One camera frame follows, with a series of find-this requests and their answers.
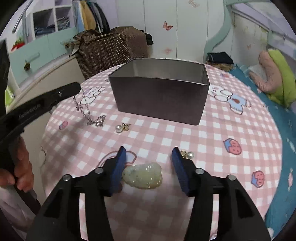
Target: metal rail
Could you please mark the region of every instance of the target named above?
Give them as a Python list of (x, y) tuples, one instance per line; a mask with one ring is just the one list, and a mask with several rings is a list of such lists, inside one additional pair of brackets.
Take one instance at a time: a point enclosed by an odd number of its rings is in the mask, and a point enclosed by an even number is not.
[(12, 33), (14, 34), (17, 30), (17, 27), (20, 24), (20, 21), (22, 20), (22, 30), (23, 30), (23, 35), (24, 35), (24, 42), (27, 44), (28, 40), (27, 40), (27, 29), (26, 29), (26, 11), (28, 10), (29, 6), (31, 5), (31, 3), (34, 0), (30, 0), (29, 3), (27, 4), (27, 6), (25, 7), (25, 9), (23, 10), (22, 14), (20, 15), (20, 17), (17, 20), (17, 23), (15, 24), (15, 27), (12, 30)]

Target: gray metal box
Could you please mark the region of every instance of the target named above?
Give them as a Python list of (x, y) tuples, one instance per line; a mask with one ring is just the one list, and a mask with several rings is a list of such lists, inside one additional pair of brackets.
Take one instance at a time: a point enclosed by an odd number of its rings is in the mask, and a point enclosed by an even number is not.
[(133, 59), (109, 75), (119, 111), (198, 125), (209, 78), (203, 64)]

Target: blue bedsheet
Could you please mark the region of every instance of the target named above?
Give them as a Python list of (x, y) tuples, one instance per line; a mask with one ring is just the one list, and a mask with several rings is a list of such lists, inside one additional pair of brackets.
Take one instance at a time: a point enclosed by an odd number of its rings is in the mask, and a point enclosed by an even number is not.
[(279, 185), (275, 196), (265, 216), (265, 224), (274, 230), (274, 237), (281, 231), (296, 208), (296, 186), (288, 182), (289, 174), (296, 172), (296, 115), (288, 109), (271, 101), (264, 93), (258, 93), (257, 86), (252, 80), (245, 76), (244, 72), (236, 67), (230, 72), (237, 79), (242, 81), (268, 106), (283, 141), (282, 148), (282, 170)]

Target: light green cabinet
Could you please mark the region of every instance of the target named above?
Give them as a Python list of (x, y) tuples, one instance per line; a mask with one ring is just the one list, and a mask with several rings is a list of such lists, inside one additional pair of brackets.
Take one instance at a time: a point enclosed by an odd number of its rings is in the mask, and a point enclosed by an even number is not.
[[(14, 78), (18, 84), (54, 59), (47, 36), (40, 37), (10, 53), (9, 58)], [(27, 71), (24, 69), (26, 61), (31, 65)]]
[[(67, 49), (63, 43), (73, 39), (76, 34), (76, 28), (61, 30), (33, 40), (10, 53), (10, 65), (17, 84), (22, 83), (48, 62), (66, 54)], [(24, 69), (26, 61), (31, 65), (27, 71)]]
[(76, 28), (69, 28), (48, 35), (49, 49), (54, 59), (65, 53), (69, 53), (69, 50), (65, 48), (64, 43), (72, 41), (76, 34)]

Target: tablecloth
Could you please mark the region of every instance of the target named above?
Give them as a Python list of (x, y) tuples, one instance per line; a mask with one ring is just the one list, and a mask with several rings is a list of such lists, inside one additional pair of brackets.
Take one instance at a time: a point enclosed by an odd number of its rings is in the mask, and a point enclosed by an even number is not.
[[(279, 182), (282, 152), (281, 136), (264, 103), (231, 74), (206, 65), (210, 88), (198, 126), (123, 113), (108, 80), (117, 68), (81, 84), (92, 117), (106, 115), (102, 128), (86, 125), (73, 98), (53, 112), (42, 141), (46, 195), (64, 174), (86, 175), (124, 146), (134, 165), (160, 164), (163, 183), (152, 190), (123, 183), (120, 193), (105, 198), (114, 240), (183, 240), (194, 199), (182, 193), (174, 172), (170, 155), (177, 146), (192, 151), (195, 165), (211, 175), (234, 174), (264, 216)], [(76, 98), (85, 104), (82, 93)], [(131, 124), (130, 130), (116, 133), (115, 126), (123, 122)], [(217, 231), (218, 210), (214, 195), (211, 234)], [(80, 214), (81, 236), (87, 239), (83, 195)]]

